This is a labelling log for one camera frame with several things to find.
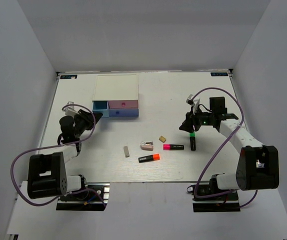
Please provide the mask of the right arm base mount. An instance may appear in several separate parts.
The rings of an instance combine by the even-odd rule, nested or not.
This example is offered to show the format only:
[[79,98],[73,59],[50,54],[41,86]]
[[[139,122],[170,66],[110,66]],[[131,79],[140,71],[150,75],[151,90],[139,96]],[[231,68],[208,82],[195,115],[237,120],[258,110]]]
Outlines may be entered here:
[[[195,185],[190,185],[186,189],[187,193],[192,195],[194,213],[227,213],[241,211],[239,196],[236,192],[215,197],[196,198],[194,196],[194,190]],[[205,183],[200,184],[197,190],[197,194],[202,197],[223,192],[225,192],[225,190],[220,190]]]

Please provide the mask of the wide purple-blue drawer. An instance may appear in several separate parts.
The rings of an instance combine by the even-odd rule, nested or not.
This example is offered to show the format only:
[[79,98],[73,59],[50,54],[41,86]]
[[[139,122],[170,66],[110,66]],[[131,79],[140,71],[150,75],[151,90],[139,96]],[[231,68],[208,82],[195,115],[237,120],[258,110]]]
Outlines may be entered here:
[[112,108],[109,110],[109,117],[138,117],[138,108]]

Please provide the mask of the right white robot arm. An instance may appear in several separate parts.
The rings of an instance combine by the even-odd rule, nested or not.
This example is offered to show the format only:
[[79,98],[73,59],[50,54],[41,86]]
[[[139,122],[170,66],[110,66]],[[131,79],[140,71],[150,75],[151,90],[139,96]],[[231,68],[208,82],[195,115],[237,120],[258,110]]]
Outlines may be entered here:
[[196,199],[222,199],[231,192],[242,190],[276,189],[279,186],[279,153],[275,146],[265,145],[255,139],[234,113],[228,113],[224,97],[211,97],[209,109],[202,111],[200,102],[187,99],[191,110],[179,127],[193,134],[202,126],[212,126],[226,137],[239,154],[234,173],[215,174],[206,190],[194,186]]

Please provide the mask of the green cap highlighter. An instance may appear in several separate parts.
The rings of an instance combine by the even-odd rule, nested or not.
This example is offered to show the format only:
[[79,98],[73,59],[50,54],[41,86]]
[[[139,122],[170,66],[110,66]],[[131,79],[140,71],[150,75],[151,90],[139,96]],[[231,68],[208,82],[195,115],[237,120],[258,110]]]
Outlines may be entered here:
[[194,132],[189,134],[189,141],[190,141],[190,150],[196,151],[197,145],[196,145],[196,136]]

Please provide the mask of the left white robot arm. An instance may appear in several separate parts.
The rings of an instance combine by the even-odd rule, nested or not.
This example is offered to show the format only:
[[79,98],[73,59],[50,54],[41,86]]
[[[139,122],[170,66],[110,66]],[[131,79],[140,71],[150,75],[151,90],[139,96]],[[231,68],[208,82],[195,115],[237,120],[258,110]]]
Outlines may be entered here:
[[72,193],[83,200],[89,195],[89,187],[82,174],[66,173],[66,163],[81,152],[81,143],[76,143],[85,131],[91,131],[102,113],[79,110],[75,115],[66,115],[59,120],[62,147],[48,149],[45,153],[32,155],[29,159],[27,193],[31,199],[47,198]]

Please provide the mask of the small blue drawer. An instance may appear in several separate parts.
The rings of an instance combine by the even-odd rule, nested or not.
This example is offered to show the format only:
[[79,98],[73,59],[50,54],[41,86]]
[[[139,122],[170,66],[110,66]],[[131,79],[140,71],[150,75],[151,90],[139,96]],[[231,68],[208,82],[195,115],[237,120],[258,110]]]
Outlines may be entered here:
[[102,118],[109,117],[109,103],[108,101],[93,101],[92,102],[92,111],[93,113],[101,113]]

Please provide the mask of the grey eraser stick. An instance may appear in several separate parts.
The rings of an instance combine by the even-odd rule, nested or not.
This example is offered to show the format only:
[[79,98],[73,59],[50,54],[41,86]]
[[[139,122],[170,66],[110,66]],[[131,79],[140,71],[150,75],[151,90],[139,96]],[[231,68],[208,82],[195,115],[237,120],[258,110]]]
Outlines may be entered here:
[[130,156],[128,147],[127,147],[127,146],[124,146],[124,147],[123,147],[123,151],[124,151],[124,156],[125,156],[126,158],[128,158],[128,157]]

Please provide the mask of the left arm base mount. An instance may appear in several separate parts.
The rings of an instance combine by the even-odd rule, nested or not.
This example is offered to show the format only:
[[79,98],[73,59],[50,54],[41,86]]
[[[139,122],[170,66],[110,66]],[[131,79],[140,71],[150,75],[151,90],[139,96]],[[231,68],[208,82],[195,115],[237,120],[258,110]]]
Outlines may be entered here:
[[56,204],[56,210],[103,212],[109,200],[110,183],[89,183],[88,188],[93,191],[60,197]]

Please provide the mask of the orange cap highlighter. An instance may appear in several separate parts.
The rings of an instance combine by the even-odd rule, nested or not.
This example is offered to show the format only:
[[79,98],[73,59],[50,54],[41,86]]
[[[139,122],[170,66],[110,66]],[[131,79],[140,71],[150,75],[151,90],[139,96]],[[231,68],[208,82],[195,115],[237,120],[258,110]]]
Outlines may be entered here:
[[158,153],[146,155],[138,158],[139,163],[153,162],[160,160],[160,155]]

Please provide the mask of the small tan eraser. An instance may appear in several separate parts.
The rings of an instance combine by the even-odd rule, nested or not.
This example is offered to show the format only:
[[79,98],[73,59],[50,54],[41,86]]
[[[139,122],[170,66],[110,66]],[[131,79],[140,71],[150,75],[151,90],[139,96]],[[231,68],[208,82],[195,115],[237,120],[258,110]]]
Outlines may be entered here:
[[160,140],[162,143],[165,143],[167,139],[166,139],[165,137],[163,137],[163,136],[160,136],[160,137],[159,137],[159,140]]

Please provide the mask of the pink drawer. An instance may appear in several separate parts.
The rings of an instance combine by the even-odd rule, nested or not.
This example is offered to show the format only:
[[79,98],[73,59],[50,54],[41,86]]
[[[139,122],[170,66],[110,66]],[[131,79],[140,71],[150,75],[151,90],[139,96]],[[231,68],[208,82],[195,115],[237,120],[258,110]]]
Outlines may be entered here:
[[138,100],[109,100],[108,105],[110,109],[138,109]]

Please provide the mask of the pink cap highlighter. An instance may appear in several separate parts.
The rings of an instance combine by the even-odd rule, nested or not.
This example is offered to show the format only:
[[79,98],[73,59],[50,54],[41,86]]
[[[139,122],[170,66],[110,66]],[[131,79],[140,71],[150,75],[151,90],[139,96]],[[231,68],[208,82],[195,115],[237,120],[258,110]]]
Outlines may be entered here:
[[182,144],[163,144],[164,151],[182,151],[185,147]]

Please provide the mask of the white mini drawer cabinet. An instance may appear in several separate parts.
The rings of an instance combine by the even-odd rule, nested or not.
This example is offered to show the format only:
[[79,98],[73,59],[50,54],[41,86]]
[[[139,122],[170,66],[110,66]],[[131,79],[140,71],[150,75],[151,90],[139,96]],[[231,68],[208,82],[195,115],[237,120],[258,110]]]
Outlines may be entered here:
[[139,80],[136,74],[98,75],[93,101],[139,100]]

